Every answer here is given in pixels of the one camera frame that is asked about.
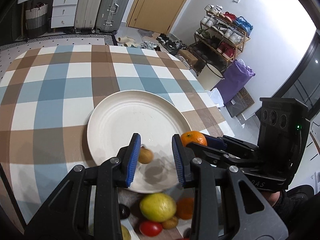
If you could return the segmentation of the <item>person right hand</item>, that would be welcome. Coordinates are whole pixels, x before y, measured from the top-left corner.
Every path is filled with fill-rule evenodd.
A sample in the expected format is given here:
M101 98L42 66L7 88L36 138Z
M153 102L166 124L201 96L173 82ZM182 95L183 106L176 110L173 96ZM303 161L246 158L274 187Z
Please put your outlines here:
M265 199L268 201L268 203L271 206L274 206L276 204L276 202L278 201L278 199L281 196L281 192L278 191L276 193L270 193L270 192L263 192L262 195L265 197Z

